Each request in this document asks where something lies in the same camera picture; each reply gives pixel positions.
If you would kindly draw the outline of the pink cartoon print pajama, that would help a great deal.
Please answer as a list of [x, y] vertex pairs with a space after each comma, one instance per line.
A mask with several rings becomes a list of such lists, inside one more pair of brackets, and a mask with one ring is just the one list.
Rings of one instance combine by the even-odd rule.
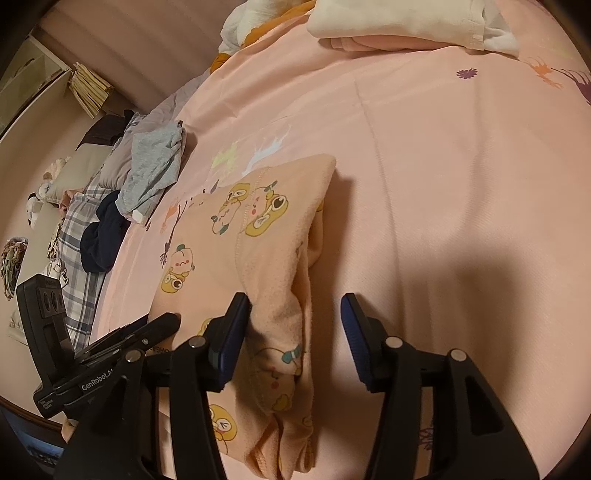
[[335, 159], [263, 167], [200, 194], [173, 229], [150, 316], [180, 316], [164, 353], [204, 333], [236, 293], [252, 304], [231, 382], [209, 395], [219, 449], [266, 479], [308, 472], [311, 447], [311, 265]]

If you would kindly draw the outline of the plaid blue white cloth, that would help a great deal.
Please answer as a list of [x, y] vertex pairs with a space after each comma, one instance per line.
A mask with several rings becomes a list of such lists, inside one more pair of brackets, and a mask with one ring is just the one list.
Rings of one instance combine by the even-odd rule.
[[[86, 132], [76, 150], [85, 143], [108, 145], [112, 150], [124, 131], [123, 126], [94, 126]], [[62, 211], [63, 219], [58, 225], [56, 238], [52, 241], [54, 266], [51, 268], [51, 276], [59, 279], [62, 284], [67, 315], [66, 328], [76, 351], [84, 349], [90, 343], [95, 312], [106, 276], [106, 273], [86, 272], [82, 267], [80, 254], [80, 241], [85, 228], [97, 221], [95, 212], [99, 204], [113, 192], [98, 185], [100, 170], [84, 189], [66, 190], [60, 203], [55, 205], [59, 207], [65, 199], [69, 201]]]

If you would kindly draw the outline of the dark navy garment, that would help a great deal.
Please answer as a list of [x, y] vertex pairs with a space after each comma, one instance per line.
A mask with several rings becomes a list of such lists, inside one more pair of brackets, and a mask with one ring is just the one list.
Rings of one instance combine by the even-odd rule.
[[130, 221], [120, 214], [116, 200], [120, 191], [109, 193], [99, 204], [96, 222], [84, 230], [80, 241], [82, 267], [89, 273], [107, 273], [114, 264]]

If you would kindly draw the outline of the grey lilac blanket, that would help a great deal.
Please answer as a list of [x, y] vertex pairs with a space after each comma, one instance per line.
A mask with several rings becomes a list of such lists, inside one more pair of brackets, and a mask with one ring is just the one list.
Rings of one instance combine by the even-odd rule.
[[176, 119], [198, 87], [208, 78], [207, 70], [189, 80], [169, 95], [147, 115], [136, 114], [128, 123], [100, 170], [98, 185], [109, 190], [120, 190], [131, 168], [133, 138], [136, 134], [154, 131]]

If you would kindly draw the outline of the white pillow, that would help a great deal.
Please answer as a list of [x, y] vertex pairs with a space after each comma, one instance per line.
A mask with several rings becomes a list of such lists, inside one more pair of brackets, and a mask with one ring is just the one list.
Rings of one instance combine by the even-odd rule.
[[84, 189], [111, 152], [108, 145], [82, 144], [64, 165], [49, 188], [45, 201], [58, 205], [66, 190]]

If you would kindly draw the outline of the grey folded garment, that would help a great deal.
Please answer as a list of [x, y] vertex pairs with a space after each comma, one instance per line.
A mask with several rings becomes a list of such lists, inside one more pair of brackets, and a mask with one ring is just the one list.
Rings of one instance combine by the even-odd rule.
[[123, 217], [147, 223], [164, 192], [178, 179], [184, 147], [181, 121], [134, 136], [131, 167], [115, 201]]

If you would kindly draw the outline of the pink printed bed sheet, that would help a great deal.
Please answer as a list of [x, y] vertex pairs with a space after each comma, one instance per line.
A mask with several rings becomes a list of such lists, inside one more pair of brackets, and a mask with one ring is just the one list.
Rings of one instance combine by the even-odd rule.
[[590, 415], [590, 76], [535, 1], [503, 1], [518, 58], [460, 46], [345, 52], [311, 12], [231, 56], [179, 113], [177, 182], [120, 247], [94, 332], [150, 316], [193, 198], [250, 172], [330, 155], [311, 265], [308, 472], [360, 479], [382, 396], [360, 382], [341, 300], [418, 350], [464, 351], [541, 475]]

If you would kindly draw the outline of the stack of books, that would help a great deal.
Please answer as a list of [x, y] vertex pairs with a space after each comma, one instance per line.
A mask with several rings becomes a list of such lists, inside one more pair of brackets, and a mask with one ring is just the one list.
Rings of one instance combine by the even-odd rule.
[[68, 87], [82, 110], [90, 118], [98, 116], [114, 90], [107, 80], [79, 62], [73, 65]]

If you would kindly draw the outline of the orange white plush toy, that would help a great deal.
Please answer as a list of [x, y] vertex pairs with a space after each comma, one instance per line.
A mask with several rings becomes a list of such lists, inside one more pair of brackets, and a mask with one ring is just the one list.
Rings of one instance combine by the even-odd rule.
[[249, 0], [235, 7], [221, 29], [221, 45], [209, 73], [220, 68], [232, 55], [292, 18], [315, 7], [315, 1]]

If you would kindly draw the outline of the white folded garment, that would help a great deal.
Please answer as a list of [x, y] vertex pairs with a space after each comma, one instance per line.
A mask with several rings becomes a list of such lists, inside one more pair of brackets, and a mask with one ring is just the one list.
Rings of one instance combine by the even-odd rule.
[[308, 32], [325, 38], [393, 35], [519, 56], [519, 43], [494, 1], [318, 1]]

